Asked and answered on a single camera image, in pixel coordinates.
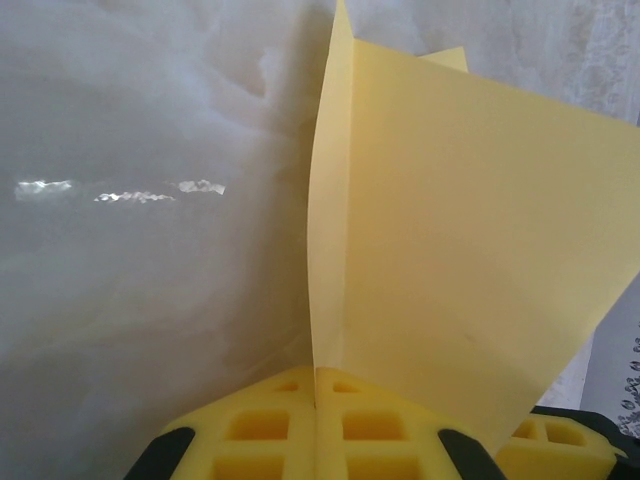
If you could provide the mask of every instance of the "folded paper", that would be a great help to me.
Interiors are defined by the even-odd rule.
[[[640,268],[630,125],[354,39],[338,2],[314,141],[314,362],[497,451]]]

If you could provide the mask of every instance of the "yellow plastic object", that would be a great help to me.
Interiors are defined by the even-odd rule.
[[[457,422],[338,370],[316,379],[315,406],[308,367],[175,420],[127,480],[460,480],[469,469],[503,478]]]
[[[318,369],[316,388],[317,480],[460,478],[438,439],[464,431],[455,422],[335,369]]]
[[[606,480],[615,449],[602,435],[569,418],[531,414],[498,452],[509,480]]]
[[[196,435],[172,480],[314,478],[313,369],[297,368],[169,424]]]
[[[640,269],[640,131],[355,40],[311,167],[314,361],[493,453]]]

